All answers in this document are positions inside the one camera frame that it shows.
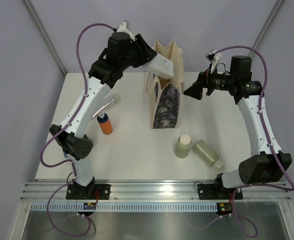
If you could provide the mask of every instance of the brown paper bag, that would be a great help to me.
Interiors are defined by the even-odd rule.
[[[177,129],[179,106],[184,91],[183,52],[178,48],[175,40],[163,46],[156,39],[153,49],[173,62],[174,76],[170,79],[162,79],[147,72],[146,91],[150,98],[149,125],[151,129]]]

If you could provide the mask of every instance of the bottle cap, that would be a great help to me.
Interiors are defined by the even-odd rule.
[[[212,165],[212,167],[215,170],[219,170],[223,165],[224,165],[224,162],[221,159],[218,159],[217,161],[214,162],[214,164]]]
[[[100,117],[101,119],[102,119],[104,116],[105,116],[104,111],[100,111],[100,112],[98,113],[98,117]]]
[[[188,135],[182,135],[180,138],[179,138],[179,142],[181,143],[181,145],[188,145],[191,143],[191,137],[188,136]]]

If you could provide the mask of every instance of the gray floor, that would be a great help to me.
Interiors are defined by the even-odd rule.
[[[237,203],[237,212],[250,218],[258,228],[259,240],[289,239],[277,203]],[[88,227],[79,217],[62,219],[74,213],[52,212],[58,227],[71,234],[80,234]],[[95,240],[242,240],[247,238],[237,226],[235,218],[218,220],[205,230],[197,227],[207,225],[217,215],[212,212],[95,212],[90,218],[95,223],[88,235],[80,239]],[[254,229],[243,222],[250,234]],[[52,229],[46,212],[32,211],[26,224],[23,240],[67,240]]]

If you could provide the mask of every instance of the white table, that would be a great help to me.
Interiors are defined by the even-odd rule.
[[[121,101],[106,111],[113,132],[104,135],[96,119],[86,134],[93,141],[89,155],[91,170],[100,180],[212,180],[219,173],[238,168],[250,157],[250,143],[245,122],[228,92],[214,91],[201,101],[183,96],[180,103],[179,129],[150,129],[149,97],[145,93],[144,72],[124,73],[112,91]],[[198,72],[185,72],[187,89]],[[52,123],[68,115],[84,87],[81,73],[65,78]],[[193,151],[185,159],[174,154],[177,138],[188,134],[194,143],[203,139],[221,157],[224,167],[215,171]],[[48,164],[62,161],[61,147],[53,142],[44,154]],[[70,163],[46,168],[39,164],[36,179],[65,179],[72,171]]]

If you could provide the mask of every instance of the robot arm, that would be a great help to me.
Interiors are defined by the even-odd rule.
[[[207,88],[207,96],[210,96],[214,90],[229,91],[244,118],[251,148],[251,157],[241,162],[238,169],[219,174],[216,178],[217,182],[220,182],[223,188],[236,188],[244,184],[278,182],[283,173],[268,146],[260,119],[258,106],[262,85],[259,81],[251,81],[251,58],[248,56],[233,56],[230,74],[221,74],[216,69],[220,56],[210,58],[212,53],[214,51],[210,51],[206,56],[211,61],[209,68],[205,72],[199,73],[197,81],[183,94],[201,100],[203,88]],[[264,97],[261,102],[264,121],[272,139],[274,150],[282,166],[287,170],[292,163],[291,155],[283,153],[278,145],[267,117]]]
[[[60,125],[53,124],[50,127],[50,133],[55,135],[63,126],[69,125],[56,141],[67,157],[73,160],[77,172],[76,183],[79,186],[87,187],[90,183],[95,183],[87,158],[93,148],[93,142],[86,136],[86,128],[93,115],[101,108],[101,101],[123,77],[124,70],[131,66],[134,68],[143,66],[165,79],[174,76],[173,62],[157,54],[140,34],[134,37],[128,30],[128,22],[124,21],[108,39],[107,48],[92,64],[88,72],[86,98],[76,117],[70,122],[83,99],[85,90]]]

